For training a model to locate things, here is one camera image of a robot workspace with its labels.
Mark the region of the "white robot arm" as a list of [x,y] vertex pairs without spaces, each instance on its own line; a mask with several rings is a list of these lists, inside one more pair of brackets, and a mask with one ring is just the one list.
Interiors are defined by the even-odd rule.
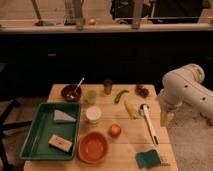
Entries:
[[158,94],[162,126],[169,124],[174,110],[183,102],[194,106],[205,118],[213,120],[213,91],[202,85],[204,78],[204,70],[197,64],[184,65],[163,76],[163,88]]

